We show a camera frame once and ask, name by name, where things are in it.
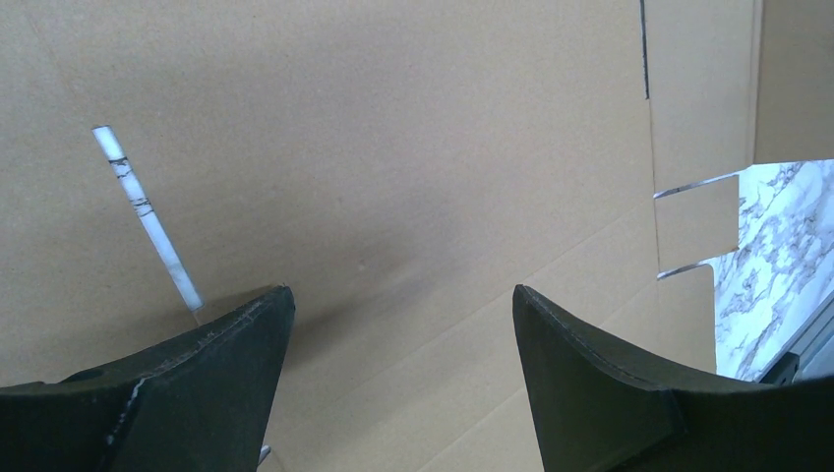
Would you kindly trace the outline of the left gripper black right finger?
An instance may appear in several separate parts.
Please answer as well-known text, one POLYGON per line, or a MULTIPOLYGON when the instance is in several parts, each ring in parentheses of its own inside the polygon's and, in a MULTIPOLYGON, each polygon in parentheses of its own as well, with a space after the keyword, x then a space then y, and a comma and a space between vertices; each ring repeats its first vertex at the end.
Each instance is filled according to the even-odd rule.
POLYGON ((833 381, 706 373, 589 324, 536 290, 514 332, 547 471, 829 471, 833 381))

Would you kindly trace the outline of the brown cardboard box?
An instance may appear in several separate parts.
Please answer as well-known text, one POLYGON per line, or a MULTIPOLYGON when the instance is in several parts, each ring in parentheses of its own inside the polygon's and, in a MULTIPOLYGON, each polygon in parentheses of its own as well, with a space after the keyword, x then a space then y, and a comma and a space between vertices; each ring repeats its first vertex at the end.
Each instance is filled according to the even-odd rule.
POLYGON ((547 471, 515 287, 760 384, 709 260, 832 158, 829 1, 5 1, 1 391, 286 286, 254 471, 547 471))

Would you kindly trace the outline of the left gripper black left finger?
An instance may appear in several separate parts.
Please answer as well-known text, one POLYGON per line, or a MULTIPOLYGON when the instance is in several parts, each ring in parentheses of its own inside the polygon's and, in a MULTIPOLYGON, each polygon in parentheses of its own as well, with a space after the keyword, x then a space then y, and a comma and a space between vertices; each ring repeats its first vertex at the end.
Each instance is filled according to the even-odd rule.
POLYGON ((295 301, 230 313, 58 383, 1 391, 5 471, 254 471, 295 301))

